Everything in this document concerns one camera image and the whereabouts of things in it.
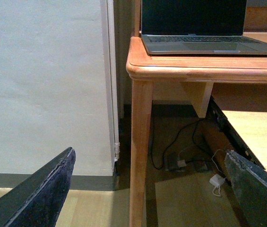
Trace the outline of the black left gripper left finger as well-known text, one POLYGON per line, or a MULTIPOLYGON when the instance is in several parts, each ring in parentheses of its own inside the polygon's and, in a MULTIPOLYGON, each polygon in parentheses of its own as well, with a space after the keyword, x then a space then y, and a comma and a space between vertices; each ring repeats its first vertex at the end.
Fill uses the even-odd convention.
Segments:
POLYGON ((0 227, 54 227, 67 197, 76 161, 69 147, 0 197, 0 227))

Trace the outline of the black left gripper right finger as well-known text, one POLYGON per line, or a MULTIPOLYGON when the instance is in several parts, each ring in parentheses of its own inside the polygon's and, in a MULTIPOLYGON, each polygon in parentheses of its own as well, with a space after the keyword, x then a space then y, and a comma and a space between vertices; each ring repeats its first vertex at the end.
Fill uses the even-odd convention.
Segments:
POLYGON ((224 160, 236 199, 251 227, 267 227, 267 171, 235 151, 224 160))

